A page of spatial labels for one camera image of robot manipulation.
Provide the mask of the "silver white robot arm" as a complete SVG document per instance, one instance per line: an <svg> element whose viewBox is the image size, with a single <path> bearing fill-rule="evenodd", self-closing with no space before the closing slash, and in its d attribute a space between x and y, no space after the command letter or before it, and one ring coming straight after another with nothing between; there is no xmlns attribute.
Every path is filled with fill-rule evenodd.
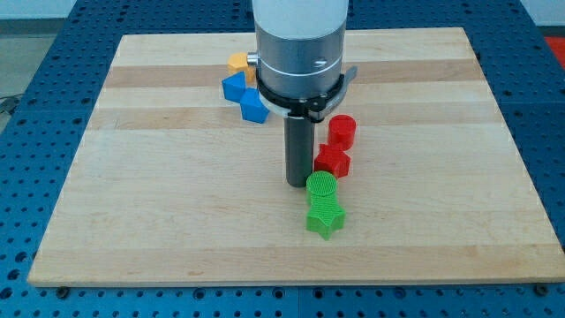
<svg viewBox="0 0 565 318"><path fill-rule="evenodd" d="M348 8L348 0L252 0L262 84L292 99L335 86Z"/></svg>

